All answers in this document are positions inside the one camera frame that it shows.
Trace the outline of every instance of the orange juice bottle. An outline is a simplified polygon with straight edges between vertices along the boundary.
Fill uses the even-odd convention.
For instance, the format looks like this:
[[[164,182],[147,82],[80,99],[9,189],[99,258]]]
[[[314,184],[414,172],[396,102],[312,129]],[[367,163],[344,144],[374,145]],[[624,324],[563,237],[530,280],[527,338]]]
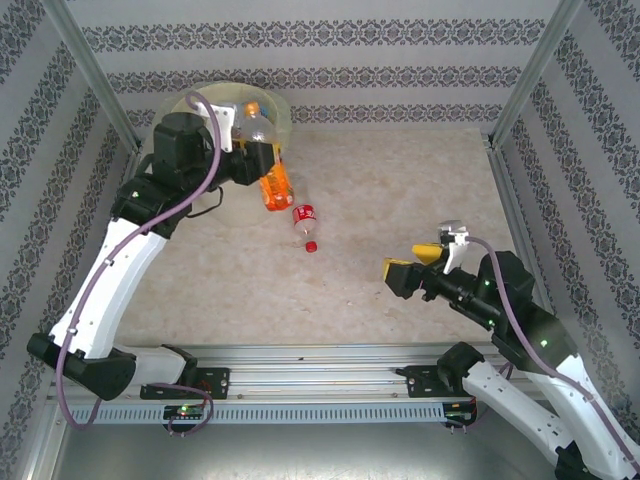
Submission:
[[[240,126],[241,139],[248,142],[273,145],[275,164],[269,173],[260,179],[262,198],[268,210],[285,210],[293,204],[293,187],[280,158],[280,144],[275,126],[260,114],[258,102],[249,102],[244,107],[246,118]]]

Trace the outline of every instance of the patterned wallpaper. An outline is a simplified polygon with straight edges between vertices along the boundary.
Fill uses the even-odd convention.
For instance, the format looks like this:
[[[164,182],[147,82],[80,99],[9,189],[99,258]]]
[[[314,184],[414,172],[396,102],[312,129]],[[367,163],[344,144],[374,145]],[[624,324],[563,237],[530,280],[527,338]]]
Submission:
[[[636,441],[639,13],[585,2],[503,145],[554,308]]]
[[[491,131],[558,0],[76,0],[139,134],[200,81],[272,89],[294,128]]]
[[[0,7],[0,480],[28,451],[51,371],[26,352],[97,253],[128,152],[35,0]]]

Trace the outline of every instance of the floor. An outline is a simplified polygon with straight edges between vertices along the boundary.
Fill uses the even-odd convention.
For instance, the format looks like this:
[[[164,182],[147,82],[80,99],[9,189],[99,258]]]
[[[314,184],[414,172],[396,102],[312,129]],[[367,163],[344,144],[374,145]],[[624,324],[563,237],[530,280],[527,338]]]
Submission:
[[[446,302],[404,301],[382,282],[383,259],[412,259],[444,220],[513,249],[478,130],[294,132],[284,159],[309,184],[318,251],[301,248],[290,212],[267,212],[256,186],[226,185],[223,207],[181,222],[149,267],[120,343],[488,339]],[[216,201],[208,194],[195,210]],[[472,247],[465,268],[483,254]]]

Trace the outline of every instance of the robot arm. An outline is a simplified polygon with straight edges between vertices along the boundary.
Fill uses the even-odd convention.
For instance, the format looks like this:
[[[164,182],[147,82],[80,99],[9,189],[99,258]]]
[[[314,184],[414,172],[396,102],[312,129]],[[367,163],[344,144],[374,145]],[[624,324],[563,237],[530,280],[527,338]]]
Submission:
[[[271,146],[247,142],[244,149],[232,150],[234,110],[218,106],[213,110],[221,127],[223,152],[207,191],[229,180],[250,185],[266,175],[275,161]],[[210,168],[206,158],[211,157],[208,149],[212,148],[212,141],[201,116],[166,115],[155,127],[153,140],[154,153],[142,161],[151,172],[138,171],[120,188],[103,245],[75,300],[49,334],[36,333],[27,345],[31,354],[55,368],[80,297],[89,287],[94,272],[107,263],[71,332],[73,338],[64,364],[67,378],[103,400],[116,398],[130,385],[192,386],[197,369],[197,360],[176,348],[128,348],[113,344],[120,319],[140,279],[191,207],[133,238],[114,261],[108,261],[107,255],[133,231],[191,195],[203,183]]]
[[[623,480],[634,477],[633,459],[640,447],[624,433],[602,397],[596,392],[577,348],[560,321],[532,301],[534,279],[511,252],[497,252],[509,304],[517,323],[537,356],[556,372],[580,383],[592,393],[588,401],[565,381],[547,375],[527,353],[507,318],[498,294],[489,255],[477,275],[460,268],[467,231],[459,224],[439,230],[440,243],[416,245],[421,263],[387,259],[385,282],[400,297],[423,289],[424,301],[444,297],[452,309],[492,332],[499,352],[537,385],[557,416],[523,395],[485,362],[473,347],[459,343],[438,362],[438,373],[453,390],[464,390],[487,403],[508,420],[545,457],[556,465],[557,478]],[[597,404],[633,458],[626,458]]]

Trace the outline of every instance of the clear plastic bottle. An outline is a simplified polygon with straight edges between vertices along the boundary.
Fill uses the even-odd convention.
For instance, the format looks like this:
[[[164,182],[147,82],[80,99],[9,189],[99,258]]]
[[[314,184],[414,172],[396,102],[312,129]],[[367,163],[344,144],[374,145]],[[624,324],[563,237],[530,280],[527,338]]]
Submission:
[[[293,188],[280,158],[280,144],[276,127],[260,114],[258,102],[244,106],[246,118],[240,127],[240,138],[249,142],[273,145],[275,164],[269,173],[260,179],[262,198],[268,210],[286,210],[293,204]]]
[[[293,228],[302,237],[307,252],[313,253],[318,250],[318,244],[315,241],[315,229],[318,226],[316,211],[311,205],[305,179],[298,175],[293,175],[291,178],[296,191],[293,207]]]

